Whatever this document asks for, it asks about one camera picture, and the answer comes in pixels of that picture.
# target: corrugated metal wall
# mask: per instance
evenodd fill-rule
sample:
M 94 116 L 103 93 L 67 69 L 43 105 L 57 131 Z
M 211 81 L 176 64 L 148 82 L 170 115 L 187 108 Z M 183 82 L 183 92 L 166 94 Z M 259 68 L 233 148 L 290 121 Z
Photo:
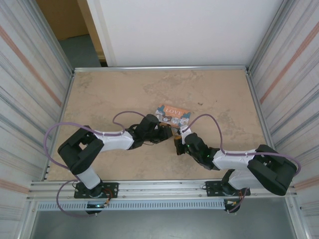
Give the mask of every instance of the corrugated metal wall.
M 42 141 L 58 121 L 71 68 L 32 1 L 0 1 L 0 238 L 13 238 L 32 180 L 47 159 Z
M 313 237 L 319 238 L 319 1 L 296 0 L 252 79 L 277 151 L 300 160 L 294 179 Z

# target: metal edge trim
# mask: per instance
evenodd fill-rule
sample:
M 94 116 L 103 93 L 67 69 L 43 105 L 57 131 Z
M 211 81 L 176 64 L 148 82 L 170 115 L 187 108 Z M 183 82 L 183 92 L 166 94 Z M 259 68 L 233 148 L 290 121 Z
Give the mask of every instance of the metal edge trim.
M 220 181 L 221 178 L 207 178 L 207 179 L 176 179 L 176 180 L 103 180 L 103 182 L 121 183 L 121 184 L 177 184 L 177 183 L 202 183 L 206 181 Z M 33 185 L 48 185 L 48 184 L 63 184 L 67 180 L 58 181 L 37 181 L 32 182 Z
M 20 239 L 21 238 L 25 222 L 28 219 L 28 212 L 29 212 L 29 209 L 30 209 L 30 204 L 31 204 L 31 202 L 28 202 L 28 201 L 25 202 L 25 204 L 24 204 L 24 208 L 23 208 L 23 211 L 22 211 L 22 214 L 21 214 L 21 219 L 20 219 L 20 221 L 18 223 L 17 230 L 15 231 L 15 235 L 14 235 L 15 239 Z
M 244 65 L 208 65 L 208 66 L 130 66 L 130 67 L 87 67 L 75 68 L 74 72 L 103 71 L 176 71 L 176 70 L 246 70 Z
M 66 106 L 67 106 L 67 103 L 68 103 L 69 98 L 70 98 L 73 82 L 74 82 L 74 74 L 73 74 L 73 76 L 70 79 L 70 83 L 69 83 L 69 86 L 68 86 L 67 91 L 66 91 L 66 96 L 65 96 L 65 99 L 64 99 L 64 102 L 63 102 L 63 105 L 62 105 L 62 110 L 61 110 L 61 114 L 60 114 L 60 117 L 58 119 L 58 122 L 61 122 L 63 120 L 64 114 L 65 114 L 65 111 L 66 111 Z M 54 149 L 55 149 L 56 144 L 57 144 L 57 139 L 58 139 L 59 133 L 60 133 L 60 127 L 58 126 L 57 129 L 55 130 L 55 133 L 54 133 L 54 136 L 53 136 L 53 139 L 52 139 L 51 148 L 49 150 L 49 154 L 51 155 L 51 157 L 53 156 L 53 152 L 54 152 Z M 41 181 L 43 181 L 45 179 L 45 175 L 48 173 L 49 163 L 50 163 L 50 161 L 47 158 L 46 159 L 46 166 L 43 168 L 43 172 L 42 172 L 42 175 L 40 177 Z
M 35 223 L 35 217 L 37 214 L 39 202 L 31 201 L 25 203 L 26 217 L 23 220 L 23 227 L 19 233 L 17 239 L 29 239 L 33 231 L 33 225 Z
M 286 197 L 285 199 L 297 239 L 312 239 L 306 219 L 299 207 L 298 198 Z
M 256 109 L 256 112 L 257 112 L 257 116 L 258 116 L 258 119 L 259 119 L 259 123 L 260 123 L 261 129 L 262 129 L 266 144 L 268 146 L 270 146 L 271 148 L 275 148 L 275 145 L 274 145 L 273 140 L 271 138 L 270 131 L 268 130 L 267 123 L 265 121 L 265 118 L 264 118 L 264 115 L 263 115 L 263 112 L 262 112 L 262 109 L 261 109 L 261 105 L 260 105 L 259 99 L 258 99 L 257 94 L 256 94 L 255 87 L 254 87 L 253 82 L 251 80 L 251 77 L 249 76 L 248 73 L 246 73 L 246 79 L 247 79 L 247 82 L 248 82 L 248 86 L 249 86 L 249 90 L 250 90 L 251 96 L 253 98 L 253 102 L 254 102 L 254 105 L 255 105 L 255 109 Z
M 167 180 L 158 181 L 118 181 L 119 194 L 114 200 L 155 200 L 155 199 L 204 199 L 207 198 L 202 186 L 207 179 L 201 180 Z M 34 182 L 31 185 L 28 201 L 54 201 L 56 193 L 64 181 Z M 60 201 L 83 201 L 74 199 L 74 188 L 72 184 L 67 184 L 61 191 Z M 295 197 L 294 187 L 290 187 L 289 193 L 285 197 Z M 252 189 L 249 198 L 273 198 L 280 197 L 267 191 L 266 189 Z M 233 198 L 233 196 L 220 196 L 214 198 Z

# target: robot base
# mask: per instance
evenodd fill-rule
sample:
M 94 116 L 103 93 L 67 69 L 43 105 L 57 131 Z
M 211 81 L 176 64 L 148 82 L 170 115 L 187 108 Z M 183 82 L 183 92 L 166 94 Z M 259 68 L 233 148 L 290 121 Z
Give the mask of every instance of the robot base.
M 85 187 L 84 183 L 77 183 L 74 192 L 74 198 L 117 198 L 119 183 L 101 182 L 99 192 L 92 193 L 92 190 Z
M 236 190 L 228 183 L 224 183 L 222 181 L 206 181 L 205 187 L 208 197 L 224 197 L 224 196 L 234 196 L 239 197 L 239 192 L 243 195 L 245 192 L 245 188 L 241 190 Z M 250 189 L 247 190 L 246 196 L 250 195 Z

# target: white wall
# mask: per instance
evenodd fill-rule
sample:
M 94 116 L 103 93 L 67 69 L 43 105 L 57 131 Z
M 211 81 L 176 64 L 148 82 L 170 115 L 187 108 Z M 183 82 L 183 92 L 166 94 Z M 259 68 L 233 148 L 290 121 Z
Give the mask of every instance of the white wall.
M 282 0 L 87 0 L 109 66 L 248 65 Z

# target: marble-patterned surface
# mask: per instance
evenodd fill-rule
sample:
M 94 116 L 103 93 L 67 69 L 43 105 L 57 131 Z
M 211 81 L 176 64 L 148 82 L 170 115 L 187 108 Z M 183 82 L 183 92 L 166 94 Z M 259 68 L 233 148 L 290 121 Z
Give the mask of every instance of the marble-patterned surface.
M 220 123 L 226 150 L 248 150 L 265 143 L 244 71 L 126 71 L 76 73 L 63 121 L 89 125 L 101 131 L 118 131 L 113 116 L 133 110 L 153 114 L 161 103 L 192 112 L 209 113 Z M 118 121 L 129 127 L 141 117 L 124 114 Z M 63 126 L 57 147 L 77 128 Z M 208 146 L 219 147 L 217 127 L 201 118 L 192 131 Z M 62 162 L 57 152 L 54 159 Z M 156 180 L 221 178 L 223 171 L 208 171 L 189 155 L 177 156 L 173 138 L 134 150 L 100 153 L 93 167 L 104 180 Z M 52 165 L 48 180 L 74 176 Z

